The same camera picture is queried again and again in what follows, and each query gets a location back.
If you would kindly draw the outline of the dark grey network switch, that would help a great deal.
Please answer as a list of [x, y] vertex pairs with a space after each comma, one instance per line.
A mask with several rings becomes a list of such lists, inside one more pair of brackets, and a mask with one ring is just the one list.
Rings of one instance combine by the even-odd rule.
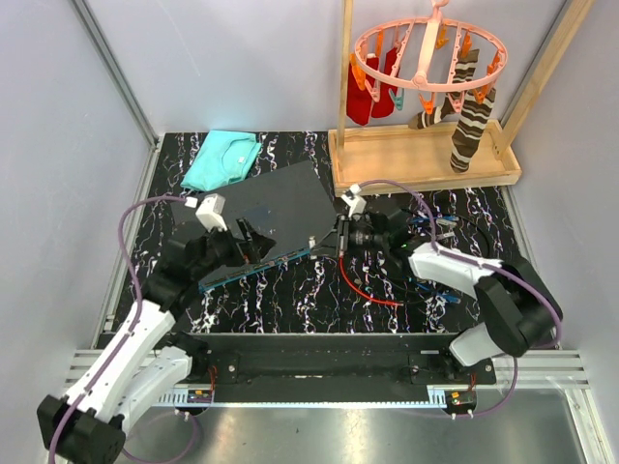
[[244, 276], [276, 267], [310, 252], [310, 240], [322, 240], [333, 228], [337, 213], [309, 160], [248, 178], [236, 184], [195, 195], [171, 206], [172, 237], [190, 225], [202, 232], [196, 215], [202, 202], [215, 203], [215, 213], [236, 240], [244, 238], [243, 219], [260, 238], [271, 241], [259, 261], [241, 267], [221, 266], [199, 280], [201, 287], [216, 288]]

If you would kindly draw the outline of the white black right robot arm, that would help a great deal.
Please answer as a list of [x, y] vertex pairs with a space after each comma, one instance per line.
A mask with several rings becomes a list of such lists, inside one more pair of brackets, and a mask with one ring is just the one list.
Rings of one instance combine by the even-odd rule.
[[337, 256], [374, 250], [387, 275], [450, 287], [477, 302], [482, 321], [458, 334], [438, 355], [437, 368], [451, 383], [470, 376], [490, 358], [520, 358], [551, 334], [560, 334], [563, 313], [529, 261], [487, 259], [415, 235], [404, 212], [342, 215], [336, 220]]

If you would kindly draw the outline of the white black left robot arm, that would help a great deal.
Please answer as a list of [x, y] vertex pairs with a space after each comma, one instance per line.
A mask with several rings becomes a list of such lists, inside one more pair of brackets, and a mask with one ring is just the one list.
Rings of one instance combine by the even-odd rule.
[[260, 263], [276, 244], [240, 218], [242, 237], [227, 229], [181, 224], [162, 247], [123, 327], [88, 371], [61, 397], [48, 395], [37, 417], [49, 462], [112, 463], [129, 431], [155, 401], [181, 380], [208, 373], [208, 345], [185, 333], [173, 336], [162, 359], [146, 356], [172, 329], [199, 293], [199, 282], [220, 267]]

